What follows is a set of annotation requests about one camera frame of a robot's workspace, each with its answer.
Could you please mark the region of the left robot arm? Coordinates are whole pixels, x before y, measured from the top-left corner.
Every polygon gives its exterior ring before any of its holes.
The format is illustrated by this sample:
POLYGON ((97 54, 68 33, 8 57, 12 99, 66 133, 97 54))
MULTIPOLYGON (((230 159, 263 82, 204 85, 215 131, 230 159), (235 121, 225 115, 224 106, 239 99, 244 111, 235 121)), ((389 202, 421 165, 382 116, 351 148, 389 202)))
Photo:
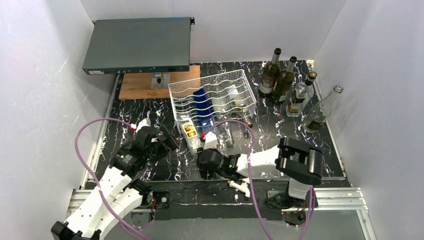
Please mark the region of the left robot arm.
POLYGON ((124 216, 146 203, 152 192, 138 172, 147 163, 157 162, 176 150, 175 137, 162 126, 144 124, 135 139, 125 143, 113 156, 99 186, 65 221, 51 228, 55 240, 103 240, 124 216))

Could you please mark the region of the clear bottle copper cap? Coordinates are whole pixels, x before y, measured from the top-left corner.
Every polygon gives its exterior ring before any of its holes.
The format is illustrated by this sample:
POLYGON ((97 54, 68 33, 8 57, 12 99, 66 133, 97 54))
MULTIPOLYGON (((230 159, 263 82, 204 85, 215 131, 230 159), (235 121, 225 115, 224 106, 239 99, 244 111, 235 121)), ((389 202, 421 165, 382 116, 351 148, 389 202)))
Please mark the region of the clear bottle copper cap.
POLYGON ((253 127, 251 118, 248 115, 248 91, 243 86, 232 84, 228 88, 230 103, 235 107, 236 114, 243 119, 244 123, 249 127, 253 127))

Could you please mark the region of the blue square glass bottle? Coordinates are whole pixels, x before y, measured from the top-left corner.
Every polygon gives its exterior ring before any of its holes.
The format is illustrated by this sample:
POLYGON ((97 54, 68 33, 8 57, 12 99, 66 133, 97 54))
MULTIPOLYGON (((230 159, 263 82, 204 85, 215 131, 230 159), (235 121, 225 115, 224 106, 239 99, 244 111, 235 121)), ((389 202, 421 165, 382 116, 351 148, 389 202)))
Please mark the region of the blue square glass bottle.
POLYGON ((211 110, 212 106, 203 88, 194 91, 193 95, 196 115, 200 121, 202 131, 206 133, 214 125, 214 117, 211 110))

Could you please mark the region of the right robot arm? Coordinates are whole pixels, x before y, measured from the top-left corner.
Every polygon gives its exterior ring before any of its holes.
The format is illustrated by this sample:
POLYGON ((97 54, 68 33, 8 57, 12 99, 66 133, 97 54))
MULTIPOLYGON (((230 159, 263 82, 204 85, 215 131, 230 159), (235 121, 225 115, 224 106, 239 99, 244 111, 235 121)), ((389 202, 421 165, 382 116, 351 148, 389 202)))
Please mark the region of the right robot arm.
POLYGON ((317 146, 283 137, 278 145, 250 155, 225 156, 207 140, 197 153, 197 166, 206 175, 217 174, 228 180, 231 188, 251 196, 249 184, 255 174, 277 170, 289 178, 288 196, 305 200, 311 186, 320 185, 324 152, 317 146))

